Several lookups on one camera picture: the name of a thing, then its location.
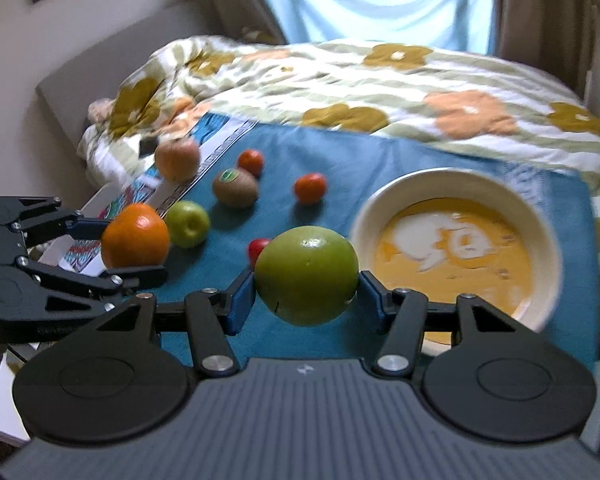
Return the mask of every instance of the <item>bedsheet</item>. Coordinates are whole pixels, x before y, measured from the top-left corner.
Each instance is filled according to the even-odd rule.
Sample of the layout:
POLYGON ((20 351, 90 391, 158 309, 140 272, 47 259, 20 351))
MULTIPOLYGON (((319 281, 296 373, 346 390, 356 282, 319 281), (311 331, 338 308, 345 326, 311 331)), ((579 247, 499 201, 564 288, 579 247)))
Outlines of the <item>bedsheet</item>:
POLYGON ((111 117, 85 133, 80 152, 94 180, 123 189, 153 163, 138 156, 143 139, 186 135, 210 110, 577 171, 600 243, 600 120, 530 67, 394 43, 273 47, 196 36, 156 51, 129 76, 111 117))

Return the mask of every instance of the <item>orange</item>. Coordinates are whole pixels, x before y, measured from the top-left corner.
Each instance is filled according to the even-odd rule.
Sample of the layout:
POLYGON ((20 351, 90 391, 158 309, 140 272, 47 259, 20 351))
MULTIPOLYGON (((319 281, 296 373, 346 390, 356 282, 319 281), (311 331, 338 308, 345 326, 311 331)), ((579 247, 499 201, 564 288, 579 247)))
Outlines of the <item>orange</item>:
POLYGON ((147 204, 126 206, 104 230, 101 242, 108 269, 162 265, 169 253, 167 224, 147 204))
POLYGON ((296 180, 294 192, 302 205, 320 202, 327 192, 327 179, 321 173, 309 173, 296 180))
POLYGON ((258 150, 244 150, 238 157, 238 168, 258 178, 264 168, 264 157, 258 150))

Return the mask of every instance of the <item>flower pattern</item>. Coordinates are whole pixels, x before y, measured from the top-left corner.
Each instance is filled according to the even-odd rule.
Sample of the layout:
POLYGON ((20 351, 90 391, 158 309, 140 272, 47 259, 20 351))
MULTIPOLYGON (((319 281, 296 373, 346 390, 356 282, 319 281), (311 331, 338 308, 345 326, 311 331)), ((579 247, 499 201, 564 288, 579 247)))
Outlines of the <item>flower pattern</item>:
POLYGON ((259 50, 253 54, 247 54, 242 59, 245 61, 251 61, 253 59, 285 59, 289 57, 289 50, 287 48, 273 48, 271 50, 259 50))
POLYGON ((342 128, 351 132, 371 134, 389 124, 389 118, 377 108, 337 103, 328 108, 311 108, 302 115, 304 126, 319 128, 342 128))
POLYGON ((431 93, 424 102, 440 114, 436 126, 455 140, 480 134, 508 136, 516 132, 516 121, 494 96, 478 90, 431 93))
POLYGON ((120 90, 109 121, 113 139, 135 135, 160 116, 160 104, 153 99, 158 86, 158 80, 147 77, 133 87, 125 86, 120 90))
POLYGON ((169 135, 172 139, 185 137, 191 129, 198 124, 200 118, 211 109, 211 103, 199 103, 191 105, 185 110, 179 112, 171 123, 155 131, 157 137, 169 135))
POLYGON ((433 50, 425 46, 407 46, 400 43, 376 45, 363 59, 367 66, 391 66, 397 70, 411 70, 425 66, 425 56, 433 50))
POLYGON ((234 59, 234 54, 200 52, 200 54, 187 63, 186 67, 198 75, 208 77, 217 74, 222 68, 222 65, 232 63, 234 62, 234 59))
POLYGON ((554 111, 548 115, 548 119, 562 131, 600 135, 600 119, 586 108, 569 103, 551 103, 550 106, 554 111))

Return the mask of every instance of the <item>headboard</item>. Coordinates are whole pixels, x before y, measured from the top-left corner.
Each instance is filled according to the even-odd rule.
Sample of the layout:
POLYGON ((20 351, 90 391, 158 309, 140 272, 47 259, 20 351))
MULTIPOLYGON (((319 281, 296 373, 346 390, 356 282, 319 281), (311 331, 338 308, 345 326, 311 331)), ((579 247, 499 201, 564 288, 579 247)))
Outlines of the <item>headboard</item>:
POLYGON ((38 94, 74 146, 82 138, 89 104, 114 98, 118 87, 157 49, 179 38, 221 34, 196 4, 180 2, 121 30, 69 60, 38 86, 38 94))

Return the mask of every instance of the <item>bed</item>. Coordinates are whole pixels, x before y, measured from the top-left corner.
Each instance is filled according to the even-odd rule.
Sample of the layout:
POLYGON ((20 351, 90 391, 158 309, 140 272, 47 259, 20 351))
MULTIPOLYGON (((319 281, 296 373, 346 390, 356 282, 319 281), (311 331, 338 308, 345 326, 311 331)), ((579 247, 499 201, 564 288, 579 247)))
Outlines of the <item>bed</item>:
POLYGON ((600 244, 600 121, 553 77, 425 46, 353 40, 267 46, 216 33, 193 4, 179 4, 41 83, 96 184, 125 188, 153 163, 143 153, 147 141, 184 136, 211 111, 334 135, 342 129, 403 137, 446 152, 577 173, 589 187, 600 244), (141 47, 127 56, 129 44, 141 47), (68 92, 76 80, 79 97, 68 92), (85 129, 89 102, 103 97, 115 98, 110 118, 85 129))

